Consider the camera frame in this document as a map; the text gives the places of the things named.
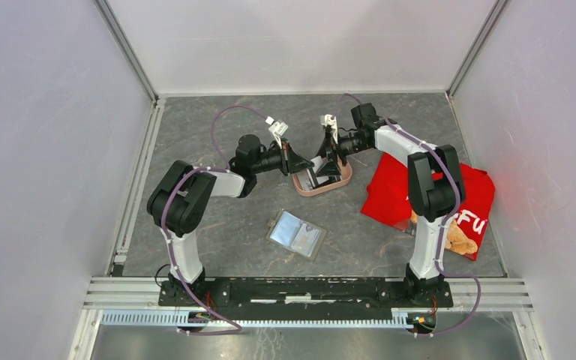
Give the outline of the pink oval tray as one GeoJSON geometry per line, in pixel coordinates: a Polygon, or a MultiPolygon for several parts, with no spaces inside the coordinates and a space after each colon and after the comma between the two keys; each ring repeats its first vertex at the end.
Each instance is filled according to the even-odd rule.
{"type": "Polygon", "coordinates": [[[303,197],[314,197],[316,195],[320,195],[320,194],[323,194],[325,192],[332,191],[334,189],[341,188],[341,187],[347,185],[353,176],[353,169],[349,163],[347,163],[346,165],[343,165],[340,160],[338,161],[338,165],[340,167],[341,176],[340,177],[323,177],[323,181],[319,182],[316,189],[312,190],[312,191],[303,191],[301,189],[301,186],[300,186],[298,179],[297,179],[297,175],[299,174],[299,172],[296,174],[293,174],[292,175],[292,182],[295,186],[297,193],[303,197]]]}

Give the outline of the grey card holder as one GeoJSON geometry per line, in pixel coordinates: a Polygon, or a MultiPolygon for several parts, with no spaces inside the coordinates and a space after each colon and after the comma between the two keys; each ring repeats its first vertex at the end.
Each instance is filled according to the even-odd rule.
{"type": "Polygon", "coordinates": [[[327,235],[327,230],[281,209],[275,219],[268,222],[266,239],[298,254],[314,260],[327,235]]]}

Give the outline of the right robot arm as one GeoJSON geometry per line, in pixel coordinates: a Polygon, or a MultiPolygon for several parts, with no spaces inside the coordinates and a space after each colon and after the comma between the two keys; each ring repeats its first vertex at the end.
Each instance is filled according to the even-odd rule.
{"type": "Polygon", "coordinates": [[[413,306],[422,306],[445,283],[444,242],[466,196],[457,152],[451,145],[419,139],[390,118],[377,115],[371,103],[359,104],[351,113],[355,131],[346,136],[339,135],[335,115],[322,116],[324,140],[317,152],[322,166],[314,177],[339,176],[347,156],[366,149],[377,149],[406,167],[408,200],[417,223],[403,297],[413,306]]]}

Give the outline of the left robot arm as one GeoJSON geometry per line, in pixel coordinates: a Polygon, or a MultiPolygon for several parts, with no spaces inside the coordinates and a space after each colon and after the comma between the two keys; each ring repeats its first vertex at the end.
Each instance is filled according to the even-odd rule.
{"type": "Polygon", "coordinates": [[[238,140],[227,168],[193,166],[177,160],[152,192],[147,212],[160,228],[169,254],[170,277],[178,281],[177,296],[198,305],[206,295],[198,280],[204,267],[197,249],[197,227],[212,197],[245,198],[257,185],[257,175],[277,170],[284,176],[314,167],[281,138],[265,146],[258,136],[238,140]]]}

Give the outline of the red printed t-shirt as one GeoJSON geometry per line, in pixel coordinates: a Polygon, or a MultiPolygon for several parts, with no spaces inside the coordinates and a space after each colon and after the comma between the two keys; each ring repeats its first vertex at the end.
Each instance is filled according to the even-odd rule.
{"type": "MultiPolygon", "coordinates": [[[[466,199],[448,228],[444,248],[475,261],[488,227],[495,187],[483,170],[464,163],[460,171],[466,199]]],[[[407,168],[394,157],[383,154],[370,184],[361,213],[395,229],[413,234],[418,221],[408,197],[407,168]]]]}

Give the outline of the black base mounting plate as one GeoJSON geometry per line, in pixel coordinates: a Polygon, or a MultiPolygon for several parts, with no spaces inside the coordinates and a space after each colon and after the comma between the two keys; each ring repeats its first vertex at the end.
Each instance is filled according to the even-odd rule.
{"type": "Polygon", "coordinates": [[[389,320],[393,309],[452,308],[449,283],[411,293],[387,277],[206,277],[160,286],[162,307],[190,307],[197,297],[220,315],[239,320],[389,320]]]}

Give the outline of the aluminium frame rail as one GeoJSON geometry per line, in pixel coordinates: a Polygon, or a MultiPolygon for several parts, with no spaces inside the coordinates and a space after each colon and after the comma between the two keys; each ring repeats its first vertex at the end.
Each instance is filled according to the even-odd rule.
{"type": "Polygon", "coordinates": [[[427,307],[388,304],[384,291],[376,298],[317,299],[283,293],[272,298],[236,298],[235,287],[210,292],[216,311],[227,318],[214,318],[195,302],[166,304],[166,293],[146,277],[94,277],[88,287],[84,309],[101,312],[104,325],[172,326],[183,329],[242,328],[367,328],[409,329],[414,320],[430,314],[530,312],[533,303],[522,280],[483,278],[479,284],[469,279],[451,281],[447,295],[453,304],[430,301],[427,307]]]}

